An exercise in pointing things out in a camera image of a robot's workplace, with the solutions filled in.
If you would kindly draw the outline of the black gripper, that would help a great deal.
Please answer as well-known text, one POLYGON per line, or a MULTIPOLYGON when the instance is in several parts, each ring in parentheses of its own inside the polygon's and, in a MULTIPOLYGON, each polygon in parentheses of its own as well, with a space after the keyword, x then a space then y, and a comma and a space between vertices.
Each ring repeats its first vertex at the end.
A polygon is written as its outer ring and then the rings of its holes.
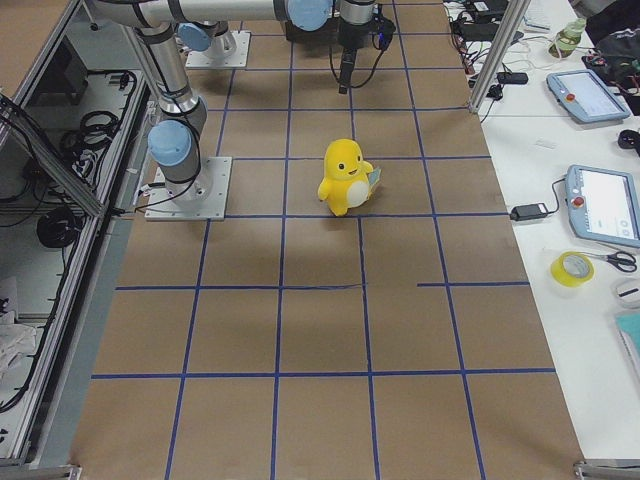
POLYGON ((339 1, 338 11, 338 43, 344 48, 338 92, 347 94, 351 88, 356 50, 365 47, 367 38, 371 38, 377 50, 387 50, 395 34, 395 24, 384 16, 382 6, 376 1, 339 1))

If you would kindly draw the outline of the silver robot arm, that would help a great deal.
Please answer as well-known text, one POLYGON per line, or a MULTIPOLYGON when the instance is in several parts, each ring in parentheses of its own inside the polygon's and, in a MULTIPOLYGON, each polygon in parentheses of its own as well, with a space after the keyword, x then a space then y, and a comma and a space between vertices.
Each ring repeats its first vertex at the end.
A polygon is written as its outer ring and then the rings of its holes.
POLYGON ((316 31, 337 18, 337 42, 343 48, 339 67, 332 67, 338 92, 346 94, 366 83, 354 84, 357 52, 370 38, 383 55, 396 32, 395 24, 374 1, 99 1, 107 18, 121 25, 147 79, 157 89, 162 112, 188 122, 204 107, 191 88, 175 33, 176 26, 201 30, 228 21, 289 21, 304 31, 316 31))
POLYGON ((177 35, 191 51, 211 59, 229 57, 237 48, 227 21, 180 23, 177 35))

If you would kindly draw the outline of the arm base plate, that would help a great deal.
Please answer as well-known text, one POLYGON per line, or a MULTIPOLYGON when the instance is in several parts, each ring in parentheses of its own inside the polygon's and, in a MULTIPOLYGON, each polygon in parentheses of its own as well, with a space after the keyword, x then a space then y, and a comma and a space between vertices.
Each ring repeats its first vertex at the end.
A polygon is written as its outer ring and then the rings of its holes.
POLYGON ((206 157, 201 161, 199 176, 179 188, 167 183, 160 167, 154 182, 161 183, 150 191, 150 207, 144 209, 148 221, 222 221, 225 218, 228 189, 232 172, 231 157, 206 157))
POLYGON ((250 40, 251 33, 245 30, 185 40, 184 44, 189 49, 185 66, 190 70, 245 68, 250 40))

